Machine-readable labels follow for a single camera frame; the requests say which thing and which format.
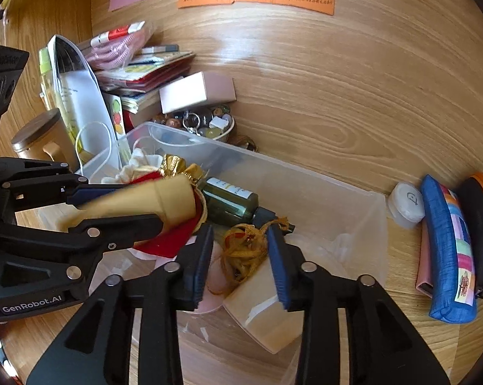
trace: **wooden wall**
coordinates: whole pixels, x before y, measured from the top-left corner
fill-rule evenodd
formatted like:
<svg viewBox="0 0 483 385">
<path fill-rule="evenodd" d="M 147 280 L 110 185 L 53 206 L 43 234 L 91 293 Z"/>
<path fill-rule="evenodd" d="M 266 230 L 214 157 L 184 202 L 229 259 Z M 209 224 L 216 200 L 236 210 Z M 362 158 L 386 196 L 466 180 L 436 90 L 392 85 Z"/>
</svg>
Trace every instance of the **wooden wall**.
<svg viewBox="0 0 483 385">
<path fill-rule="evenodd" d="M 483 170 L 483 15 L 473 0 L 336 0 L 335 15 L 235 3 L 178 10 L 145 0 L 93 32 L 146 19 L 194 69 L 232 75 L 239 130 L 261 152 L 389 193 L 431 173 Z"/>
<path fill-rule="evenodd" d="M 0 155 L 15 156 L 11 139 L 30 119 L 45 110 L 40 99 L 38 50 L 55 34 L 74 41 L 91 37 L 90 0 L 35 0 L 14 5 L 7 11 L 8 24 L 0 23 L 0 43 L 27 50 L 29 62 L 24 69 L 8 112 L 0 124 Z"/>
</svg>

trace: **keychain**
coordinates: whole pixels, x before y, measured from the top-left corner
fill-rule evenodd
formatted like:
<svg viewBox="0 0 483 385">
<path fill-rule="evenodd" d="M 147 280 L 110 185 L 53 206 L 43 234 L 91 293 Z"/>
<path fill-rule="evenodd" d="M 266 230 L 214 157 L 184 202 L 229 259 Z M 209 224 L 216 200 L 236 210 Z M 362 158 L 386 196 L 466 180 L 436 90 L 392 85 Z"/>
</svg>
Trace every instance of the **keychain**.
<svg viewBox="0 0 483 385">
<path fill-rule="evenodd" d="M 188 132 L 196 134 L 197 136 L 200 136 L 199 134 L 200 117 L 198 114 L 186 111 L 182 119 L 182 125 Z"/>
</svg>

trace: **white lid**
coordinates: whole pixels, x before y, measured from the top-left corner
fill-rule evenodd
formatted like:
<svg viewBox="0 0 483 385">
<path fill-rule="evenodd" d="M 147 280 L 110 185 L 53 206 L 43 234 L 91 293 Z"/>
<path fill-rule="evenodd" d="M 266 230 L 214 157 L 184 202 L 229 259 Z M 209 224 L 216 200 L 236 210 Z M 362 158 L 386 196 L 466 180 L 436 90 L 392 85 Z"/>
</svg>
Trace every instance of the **white lid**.
<svg viewBox="0 0 483 385">
<path fill-rule="evenodd" d="M 396 184 L 388 198 L 393 219 L 402 227 L 412 228 L 425 217 L 422 193 L 408 182 Z"/>
</svg>

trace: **wood grain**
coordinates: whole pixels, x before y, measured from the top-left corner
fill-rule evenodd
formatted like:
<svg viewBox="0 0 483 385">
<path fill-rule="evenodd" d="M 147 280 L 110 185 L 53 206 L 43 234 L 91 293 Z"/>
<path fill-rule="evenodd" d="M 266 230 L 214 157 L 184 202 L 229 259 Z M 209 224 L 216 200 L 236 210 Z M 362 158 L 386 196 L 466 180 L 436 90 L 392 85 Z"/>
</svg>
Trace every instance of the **wood grain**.
<svg viewBox="0 0 483 385">
<path fill-rule="evenodd" d="M 17 0 L 7 43 L 27 48 L 32 59 L 1 123 L 0 154 L 11 154 L 13 133 L 43 109 L 33 59 L 53 33 L 79 41 L 147 20 L 153 42 L 198 54 L 196 71 L 234 77 L 239 132 L 262 153 L 382 193 L 426 173 L 455 187 L 483 171 L 483 15 L 472 0 L 336 0 L 332 17 L 251 3 L 178 10 L 176 1 L 145 0 L 110 13 L 109 0 Z M 20 220 L 35 224 L 29 215 Z M 391 220 L 388 228 L 387 290 L 457 383 L 483 349 L 483 301 L 469 325 L 429 318 L 430 302 L 414 288 L 419 231 Z M 22 378 L 75 310 L 8 325 L 6 351 Z M 207 322 L 227 321 L 219 312 Z M 204 345 L 196 333 L 196 355 L 205 346 L 228 363 L 223 347 Z M 275 378 L 283 360 L 289 364 L 290 355 L 254 358 L 254 343 L 240 330 L 224 339 L 236 348 L 230 363 L 250 366 L 255 376 Z M 136 359 L 134 345 L 133 379 Z"/>
<path fill-rule="evenodd" d="M 239 131 L 261 152 L 389 193 L 483 170 L 483 15 L 472 0 L 336 0 L 334 16 L 257 3 L 145 0 L 93 33 L 147 20 L 194 69 L 234 77 Z"/>
</svg>

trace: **white string handle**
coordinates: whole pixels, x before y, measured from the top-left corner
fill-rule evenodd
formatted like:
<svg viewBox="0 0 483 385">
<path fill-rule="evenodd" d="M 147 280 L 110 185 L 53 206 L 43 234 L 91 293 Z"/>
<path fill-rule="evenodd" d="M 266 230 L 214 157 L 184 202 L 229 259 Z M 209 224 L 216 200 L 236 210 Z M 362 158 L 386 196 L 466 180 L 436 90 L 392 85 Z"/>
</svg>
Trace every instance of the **white string handle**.
<svg viewBox="0 0 483 385">
<path fill-rule="evenodd" d="M 106 132 L 108 133 L 108 140 L 109 140 L 109 146 L 108 146 L 109 152 L 108 152 L 107 158 L 104 160 L 104 162 L 102 162 L 101 165 L 96 170 L 94 170 L 93 173 L 90 175 L 90 177 L 88 178 L 89 181 L 91 181 L 93 179 L 93 177 L 96 175 L 96 173 L 99 172 L 99 170 L 104 165 L 107 164 L 107 162 L 108 162 L 109 158 L 111 158 L 111 154 L 113 152 L 113 143 L 111 141 L 111 133 L 109 132 L 109 129 L 108 129 L 107 125 L 104 124 L 104 123 L 102 123 L 102 122 L 90 122 L 90 123 L 86 123 L 84 125 L 84 127 L 79 130 L 78 135 L 75 137 L 75 145 L 74 145 L 75 154 L 78 157 L 79 166 L 81 167 L 81 175 L 83 175 L 83 162 L 81 161 L 81 157 L 79 156 L 78 143 L 79 143 L 79 139 L 80 139 L 81 134 L 83 133 L 84 129 L 86 129 L 90 124 L 100 124 L 100 125 L 102 125 L 106 129 Z"/>
</svg>

